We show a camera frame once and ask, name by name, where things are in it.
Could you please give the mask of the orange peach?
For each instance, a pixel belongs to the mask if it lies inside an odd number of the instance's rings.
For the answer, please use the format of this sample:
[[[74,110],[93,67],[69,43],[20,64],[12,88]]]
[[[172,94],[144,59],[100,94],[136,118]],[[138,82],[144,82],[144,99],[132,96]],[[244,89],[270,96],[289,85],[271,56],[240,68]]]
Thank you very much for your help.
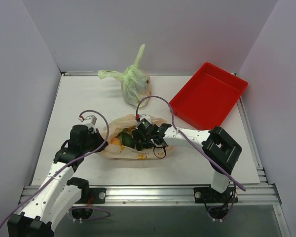
[[[118,138],[114,137],[111,139],[111,144],[116,146],[121,146],[122,142]]]

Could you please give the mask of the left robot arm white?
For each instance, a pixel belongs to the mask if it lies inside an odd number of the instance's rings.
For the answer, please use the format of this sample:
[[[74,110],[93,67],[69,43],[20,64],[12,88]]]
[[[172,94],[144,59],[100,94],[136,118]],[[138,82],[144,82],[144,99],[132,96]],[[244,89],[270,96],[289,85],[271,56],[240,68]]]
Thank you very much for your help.
[[[54,231],[76,203],[90,198],[88,180],[74,177],[87,154],[102,151],[108,145],[94,124],[72,127],[39,190],[24,201],[22,210],[7,222],[10,237],[52,237]]]

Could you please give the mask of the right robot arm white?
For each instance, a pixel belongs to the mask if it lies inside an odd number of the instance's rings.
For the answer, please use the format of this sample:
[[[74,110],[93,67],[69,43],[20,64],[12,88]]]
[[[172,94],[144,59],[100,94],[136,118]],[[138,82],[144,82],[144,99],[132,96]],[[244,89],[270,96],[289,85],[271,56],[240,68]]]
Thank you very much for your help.
[[[214,169],[209,196],[215,202],[226,197],[230,182],[246,191],[246,188],[231,176],[242,153],[242,147],[219,126],[212,130],[191,130],[168,123],[157,126],[144,118],[132,131],[132,136],[139,151],[148,148],[165,149],[170,146],[196,149]]]

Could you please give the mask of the longan bunch brown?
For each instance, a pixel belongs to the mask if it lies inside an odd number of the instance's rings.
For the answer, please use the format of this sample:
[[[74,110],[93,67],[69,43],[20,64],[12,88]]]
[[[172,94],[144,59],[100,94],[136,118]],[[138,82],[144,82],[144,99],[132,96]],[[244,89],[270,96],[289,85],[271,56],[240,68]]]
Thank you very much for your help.
[[[128,128],[128,129],[126,129],[126,132],[128,133],[128,134],[132,134],[132,132],[134,131],[136,129],[136,127],[135,126],[133,126],[133,127],[130,127],[130,128]]]

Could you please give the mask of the orange banana-print plastic bag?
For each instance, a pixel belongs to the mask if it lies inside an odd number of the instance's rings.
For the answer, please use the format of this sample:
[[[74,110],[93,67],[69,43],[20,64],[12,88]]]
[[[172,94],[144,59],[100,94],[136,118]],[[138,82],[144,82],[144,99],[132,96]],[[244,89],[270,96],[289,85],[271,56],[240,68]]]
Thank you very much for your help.
[[[162,159],[169,156],[175,148],[169,146],[166,148],[150,148],[138,151],[136,148],[130,148],[123,145],[116,146],[111,144],[111,139],[116,137],[122,142],[121,135],[126,132],[126,129],[137,126],[138,122],[135,119],[135,115],[129,114],[124,117],[115,119],[109,124],[109,128],[104,128],[101,136],[105,138],[107,132],[109,136],[107,139],[108,145],[106,148],[99,152],[99,155],[109,159],[128,159],[128,160],[140,160],[140,159]]]

